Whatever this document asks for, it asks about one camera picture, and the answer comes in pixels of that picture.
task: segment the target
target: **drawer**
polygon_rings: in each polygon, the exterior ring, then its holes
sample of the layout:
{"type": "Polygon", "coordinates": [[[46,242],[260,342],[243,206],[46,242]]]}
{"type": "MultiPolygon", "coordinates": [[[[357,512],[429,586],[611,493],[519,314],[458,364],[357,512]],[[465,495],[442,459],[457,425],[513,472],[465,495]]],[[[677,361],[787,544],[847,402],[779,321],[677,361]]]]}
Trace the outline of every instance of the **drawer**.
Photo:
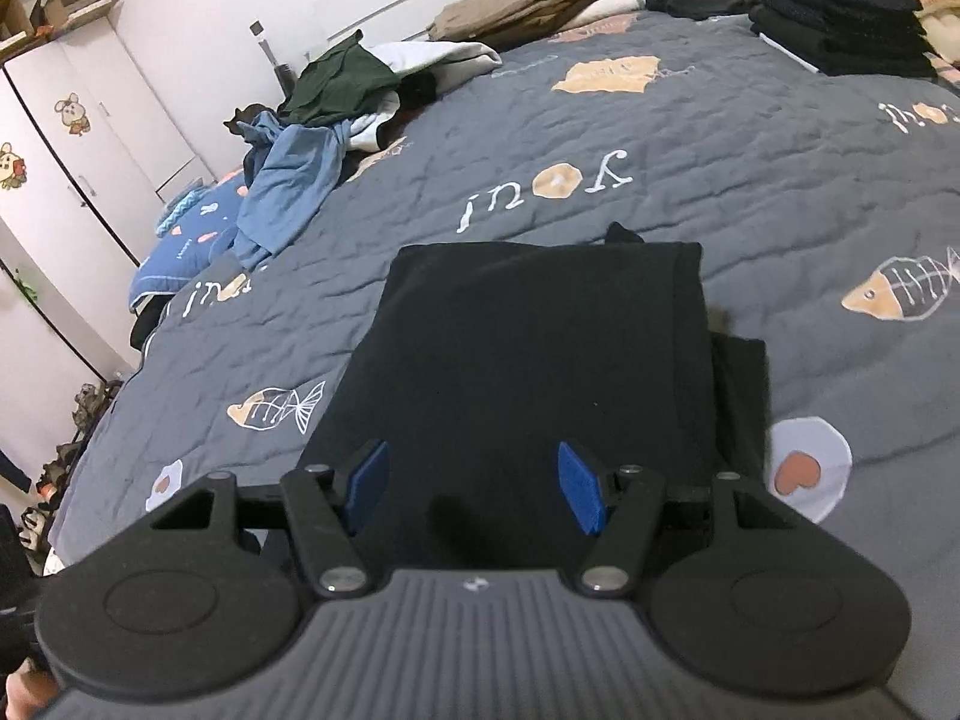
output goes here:
{"type": "Polygon", "coordinates": [[[202,179],[205,184],[213,183],[213,173],[206,168],[203,162],[200,162],[200,157],[194,157],[181,167],[173,178],[160,187],[157,194],[160,195],[160,199],[164,203],[168,203],[198,178],[202,179]]]}

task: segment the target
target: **cabinet door handle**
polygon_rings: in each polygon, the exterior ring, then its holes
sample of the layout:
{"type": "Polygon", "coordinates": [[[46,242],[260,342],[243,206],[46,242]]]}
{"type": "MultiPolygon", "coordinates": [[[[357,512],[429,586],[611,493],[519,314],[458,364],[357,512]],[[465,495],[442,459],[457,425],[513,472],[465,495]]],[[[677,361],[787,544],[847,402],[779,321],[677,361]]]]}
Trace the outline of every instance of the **cabinet door handle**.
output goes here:
{"type": "Polygon", "coordinates": [[[80,174],[78,173],[77,179],[80,180],[80,181],[83,181],[83,186],[85,187],[87,194],[89,194],[91,197],[96,197],[96,196],[97,196],[97,191],[93,188],[93,186],[90,185],[90,182],[89,182],[88,180],[86,180],[86,177],[85,177],[85,176],[80,175],[80,174]]]}
{"type": "Polygon", "coordinates": [[[86,206],[89,205],[89,203],[83,199],[83,195],[77,191],[77,188],[73,184],[67,184],[66,188],[69,189],[70,194],[75,194],[75,196],[77,196],[77,199],[80,201],[80,208],[86,208],[86,206]]]}

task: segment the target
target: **open cardboard box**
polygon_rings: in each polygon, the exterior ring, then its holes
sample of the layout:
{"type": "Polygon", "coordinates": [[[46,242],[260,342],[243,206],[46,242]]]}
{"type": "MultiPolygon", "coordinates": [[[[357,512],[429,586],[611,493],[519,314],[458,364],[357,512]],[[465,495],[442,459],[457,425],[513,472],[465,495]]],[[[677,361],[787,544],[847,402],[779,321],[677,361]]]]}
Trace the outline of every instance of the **open cardboard box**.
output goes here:
{"type": "Polygon", "coordinates": [[[104,17],[119,0],[47,0],[43,10],[54,36],[104,17]]]}
{"type": "Polygon", "coordinates": [[[0,0],[0,63],[35,44],[34,26],[20,0],[0,0]]]}

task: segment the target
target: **quilted blanket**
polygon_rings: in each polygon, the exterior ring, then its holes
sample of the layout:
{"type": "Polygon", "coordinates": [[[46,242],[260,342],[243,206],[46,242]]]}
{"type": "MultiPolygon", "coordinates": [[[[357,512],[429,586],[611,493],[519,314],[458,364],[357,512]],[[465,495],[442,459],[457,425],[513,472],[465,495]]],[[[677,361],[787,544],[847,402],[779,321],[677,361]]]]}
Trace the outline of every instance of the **quilted blanket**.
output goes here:
{"type": "Polygon", "coordinates": [[[841,469],[810,515],[904,587],[892,687],[953,717],[960,100],[811,74],[740,17],[630,14],[503,58],[368,157],[265,268],[228,253],[176,295],[83,456],[56,552],[75,562],[213,469],[262,484],[294,466],[400,247],[595,242],[616,220],[703,245],[710,306],[767,343],[788,427],[769,461],[798,466],[776,489],[800,500],[841,469]]]}

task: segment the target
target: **metal screw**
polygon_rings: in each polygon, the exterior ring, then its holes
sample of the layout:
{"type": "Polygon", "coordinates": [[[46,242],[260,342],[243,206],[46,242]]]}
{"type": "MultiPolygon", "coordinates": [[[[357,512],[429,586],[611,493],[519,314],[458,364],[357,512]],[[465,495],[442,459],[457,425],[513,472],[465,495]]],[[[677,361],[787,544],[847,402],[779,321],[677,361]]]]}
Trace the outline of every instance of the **metal screw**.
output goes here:
{"type": "Polygon", "coordinates": [[[320,576],[320,584],[329,592],[354,592],[367,583],[367,575],[355,565],[328,568],[320,576]]]}
{"type": "Polygon", "coordinates": [[[613,592],[624,589],[630,577],[615,565],[594,565],[584,571],[580,581],[594,592],[613,592]]]}

